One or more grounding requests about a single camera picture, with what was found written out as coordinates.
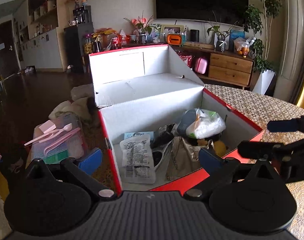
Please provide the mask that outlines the silver foil snack bag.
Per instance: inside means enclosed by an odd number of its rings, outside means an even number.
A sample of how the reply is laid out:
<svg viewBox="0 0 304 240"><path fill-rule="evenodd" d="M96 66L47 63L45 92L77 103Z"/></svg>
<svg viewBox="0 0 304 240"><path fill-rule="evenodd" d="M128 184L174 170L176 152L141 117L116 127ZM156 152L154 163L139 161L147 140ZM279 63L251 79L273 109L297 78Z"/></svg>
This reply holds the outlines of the silver foil snack bag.
<svg viewBox="0 0 304 240"><path fill-rule="evenodd" d="M199 151L214 149L213 140L175 137L172 140L165 181L174 181L201 168Z"/></svg>

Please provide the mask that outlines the white tissue pack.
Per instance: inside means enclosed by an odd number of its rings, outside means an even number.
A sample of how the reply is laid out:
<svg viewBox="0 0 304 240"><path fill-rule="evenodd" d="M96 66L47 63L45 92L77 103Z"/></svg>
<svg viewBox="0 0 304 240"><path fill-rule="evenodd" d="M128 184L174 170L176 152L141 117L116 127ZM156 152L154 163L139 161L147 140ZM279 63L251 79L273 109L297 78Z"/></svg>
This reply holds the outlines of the white tissue pack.
<svg viewBox="0 0 304 240"><path fill-rule="evenodd" d="M184 113L176 132L182 137L205 139L220 134L225 129L225 121L217 112L194 108Z"/></svg>

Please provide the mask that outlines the white printed plastic pouch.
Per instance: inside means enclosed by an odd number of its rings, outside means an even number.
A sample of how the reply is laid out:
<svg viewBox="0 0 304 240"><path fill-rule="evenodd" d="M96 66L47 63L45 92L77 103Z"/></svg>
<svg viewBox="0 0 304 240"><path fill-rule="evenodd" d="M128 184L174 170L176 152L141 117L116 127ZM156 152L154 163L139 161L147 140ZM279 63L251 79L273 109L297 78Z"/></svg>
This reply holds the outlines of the white printed plastic pouch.
<svg viewBox="0 0 304 240"><path fill-rule="evenodd" d="M156 181L150 135L130 137L120 142L123 180L127 183L153 184Z"/></svg>

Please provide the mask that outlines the light blue toothpaste box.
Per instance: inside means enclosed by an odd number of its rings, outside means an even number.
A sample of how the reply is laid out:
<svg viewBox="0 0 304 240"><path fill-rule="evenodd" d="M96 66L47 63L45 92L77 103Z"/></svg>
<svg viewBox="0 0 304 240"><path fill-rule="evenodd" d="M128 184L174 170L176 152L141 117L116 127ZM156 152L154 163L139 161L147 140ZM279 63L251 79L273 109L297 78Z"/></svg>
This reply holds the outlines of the light blue toothpaste box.
<svg viewBox="0 0 304 240"><path fill-rule="evenodd" d="M128 139L128 138L136 137L136 136L147 135L147 134L150 136L151 141L153 141L154 132L128 132L128 133L124 133L124 140Z"/></svg>

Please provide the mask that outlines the clear plastic container with lid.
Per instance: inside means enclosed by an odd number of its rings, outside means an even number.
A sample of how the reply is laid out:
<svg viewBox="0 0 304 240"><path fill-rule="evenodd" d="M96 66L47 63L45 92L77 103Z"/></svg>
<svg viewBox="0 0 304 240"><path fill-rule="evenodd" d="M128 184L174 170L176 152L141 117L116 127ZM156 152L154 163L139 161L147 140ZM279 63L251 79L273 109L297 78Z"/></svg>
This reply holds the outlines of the clear plastic container with lid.
<svg viewBox="0 0 304 240"><path fill-rule="evenodd" d="M40 158L46 164L58 164L68 157L79 159L87 153L87 143L77 115L66 113L53 120L53 123L56 125L55 136L49 140L42 138L33 142L29 161Z"/></svg>

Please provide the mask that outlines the pink plastic spoon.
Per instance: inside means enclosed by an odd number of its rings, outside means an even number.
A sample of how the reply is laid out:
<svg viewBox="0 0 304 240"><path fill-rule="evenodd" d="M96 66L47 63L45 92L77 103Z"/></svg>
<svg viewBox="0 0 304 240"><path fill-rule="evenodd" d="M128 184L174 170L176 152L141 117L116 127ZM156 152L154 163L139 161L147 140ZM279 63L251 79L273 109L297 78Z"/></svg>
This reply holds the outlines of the pink plastic spoon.
<svg viewBox="0 0 304 240"><path fill-rule="evenodd" d="M31 144L33 144L34 142L39 142L39 141L41 141L43 138L49 138L49 137L52 138L52 137L56 137L56 136L59 135L61 132L69 132L69 131L71 131L72 128L73 128L72 123L69 123L69 124L65 125L65 126L64 126L63 128L61 128L61 129L52 130L52 131L50 131L50 132L48 132L48 133L45 133L45 134L43 134L43 135L40 135L39 137L37 137L37 138L35 138L35 139L32 139L32 140L29 141L29 142L26 142L26 143L24 144L24 146L31 145Z"/></svg>

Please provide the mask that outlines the red white cardboard box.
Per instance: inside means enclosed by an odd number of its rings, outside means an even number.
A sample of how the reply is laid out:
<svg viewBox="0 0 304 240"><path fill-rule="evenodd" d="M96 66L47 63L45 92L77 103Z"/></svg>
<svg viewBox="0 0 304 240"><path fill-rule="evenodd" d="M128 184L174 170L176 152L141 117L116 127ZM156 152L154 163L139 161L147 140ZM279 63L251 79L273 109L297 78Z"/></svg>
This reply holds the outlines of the red white cardboard box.
<svg viewBox="0 0 304 240"><path fill-rule="evenodd" d="M239 158L237 145L258 141L262 128L204 87L199 77L168 45L142 46L91 54L90 67L99 118L108 148L116 192L185 192L208 177L198 169L166 182L167 164L156 171L153 184L125 180L120 142L127 132L155 131L174 123L189 109L217 112L226 123L223 142L228 157Z"/></svg>

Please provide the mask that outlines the wooden tv cabinet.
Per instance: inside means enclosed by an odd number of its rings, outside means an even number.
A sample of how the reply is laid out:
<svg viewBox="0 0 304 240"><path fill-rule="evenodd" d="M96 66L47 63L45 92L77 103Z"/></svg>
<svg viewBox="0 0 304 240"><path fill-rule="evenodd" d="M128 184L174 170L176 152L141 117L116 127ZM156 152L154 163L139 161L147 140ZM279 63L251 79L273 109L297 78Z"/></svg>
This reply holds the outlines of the wooden tv cabinet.
<svg viewBox="0 0 304 240"><path fill-rule="evenodd" d="M193 55L192 68L196 59L205 57L208 61L208 66L205 74L195 74L205 83L218 83L222 85L232 85L241 87L242 89L249 88L254 73L254 61L248 57L244 58L241 55L224 51L219 52L209 48L196 48L191 46L174 46L172 48L178 55Z"/></svg>

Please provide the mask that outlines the fruit in plastic bag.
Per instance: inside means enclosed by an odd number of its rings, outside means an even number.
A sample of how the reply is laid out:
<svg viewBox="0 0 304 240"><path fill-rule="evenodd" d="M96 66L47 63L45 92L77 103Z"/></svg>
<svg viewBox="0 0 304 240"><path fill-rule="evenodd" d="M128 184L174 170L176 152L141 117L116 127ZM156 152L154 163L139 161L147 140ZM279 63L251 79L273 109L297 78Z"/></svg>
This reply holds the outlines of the fruit in plastic bag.
<svg viewBox="0 0 304 240"><path fill-rule="evenodd" d="M234 40L235 52L238 55L241 55L242 57L246 58L250 51L250 47L254 44L255 40L255 37L251 37L246 40L242 37L236 38Z"/></svg>

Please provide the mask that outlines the pink small case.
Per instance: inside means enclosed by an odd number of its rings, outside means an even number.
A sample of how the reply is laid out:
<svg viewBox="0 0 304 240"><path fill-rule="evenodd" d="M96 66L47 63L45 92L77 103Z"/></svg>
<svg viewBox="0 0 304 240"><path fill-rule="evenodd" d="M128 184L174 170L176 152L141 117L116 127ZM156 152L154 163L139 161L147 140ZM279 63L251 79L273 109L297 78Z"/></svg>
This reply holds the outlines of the pink small case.
<svg viewBox="0 0 304 240"><path fill-rule="evenodd" d="M205 74L208 66L208 61L205 57L199 57L196 59L194 71L199 74Z"/></svg>

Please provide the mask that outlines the potted orchid leaves vase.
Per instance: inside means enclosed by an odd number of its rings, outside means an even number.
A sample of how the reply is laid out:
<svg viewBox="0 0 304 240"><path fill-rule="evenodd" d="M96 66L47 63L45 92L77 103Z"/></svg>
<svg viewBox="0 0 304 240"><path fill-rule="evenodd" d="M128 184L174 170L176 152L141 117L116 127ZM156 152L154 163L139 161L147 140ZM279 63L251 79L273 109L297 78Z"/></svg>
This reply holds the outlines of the potted orchid leaves vase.
<svg viewBox="0 0 304 240"><path fill-rule="evenodd" d="M226 46L226 38L230 36L231 33L233 33L233 28L237 25L239 21L234 22L231 27L228 30L221 30L220 26L221 23L217 20L217 17L215 15L215 12L212 11L215 23L208 21L208 24L210 27L207 29L207 34L210 35L210 33L213 33L213 35L217 35L217 42L215 43L215 50L219 52L225 51Z"/></svg>

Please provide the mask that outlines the red gift package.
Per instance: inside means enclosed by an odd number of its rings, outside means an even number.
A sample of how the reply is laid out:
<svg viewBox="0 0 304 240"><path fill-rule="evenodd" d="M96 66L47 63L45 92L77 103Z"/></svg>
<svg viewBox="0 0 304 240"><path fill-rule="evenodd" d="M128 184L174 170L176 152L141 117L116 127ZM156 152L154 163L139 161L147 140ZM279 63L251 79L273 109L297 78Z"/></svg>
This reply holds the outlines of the red gift package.
<svg viewBox="0 0 304 240"><path fill-rule="evenodd" d="M180 54L179 57L189 68L192 68L193 55Z"/></svg>

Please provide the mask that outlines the black cabinet with coffee machine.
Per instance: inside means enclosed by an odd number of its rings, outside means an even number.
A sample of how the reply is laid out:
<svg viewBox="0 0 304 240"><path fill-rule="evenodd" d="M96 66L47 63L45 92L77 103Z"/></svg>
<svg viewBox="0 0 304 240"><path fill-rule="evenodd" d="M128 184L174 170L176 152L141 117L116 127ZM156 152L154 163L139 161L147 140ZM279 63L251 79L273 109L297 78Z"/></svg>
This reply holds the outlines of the black cabinet with coffee machine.
<svg viewBox="0 0 304 240"><path fill-rule="evenodd" d="M94 29L91 6L83 5L73 10L73 20L64 29L64 45L69 70L73 73L84 73L84 44Z"/></svg>

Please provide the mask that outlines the pink flower plant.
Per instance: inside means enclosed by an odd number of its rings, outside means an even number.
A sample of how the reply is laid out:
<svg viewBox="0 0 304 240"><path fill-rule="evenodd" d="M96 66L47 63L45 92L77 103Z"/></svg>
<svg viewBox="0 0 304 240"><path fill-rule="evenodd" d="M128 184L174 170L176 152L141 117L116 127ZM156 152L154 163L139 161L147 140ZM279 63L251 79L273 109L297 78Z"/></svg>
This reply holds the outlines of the pink flower plant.
<svg viewBox="0 0 304 240"><path fill-rule="evenodd" d="M123 19L130 23L137 31L139 44L146 44L149 42L149 37L153 41L155 37L159 37L160 35L161 25L154 23L155 19L153 15L146 18L144 17L144 12L142 12L141 16L137 18L128 19L124 17Z"/></svg>

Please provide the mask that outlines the photo frame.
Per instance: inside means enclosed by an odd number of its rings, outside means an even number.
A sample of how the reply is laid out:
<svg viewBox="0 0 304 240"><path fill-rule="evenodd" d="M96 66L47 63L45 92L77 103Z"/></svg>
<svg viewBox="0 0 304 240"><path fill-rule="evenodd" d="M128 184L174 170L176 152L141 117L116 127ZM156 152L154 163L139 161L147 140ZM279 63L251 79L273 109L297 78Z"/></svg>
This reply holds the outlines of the photo frame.
<svg viewBox="0 0 304 240"><path fill-rule="evenodd" d="M182 34L185 31L184 25L162 24L160 33L162 34Z"/></svg>

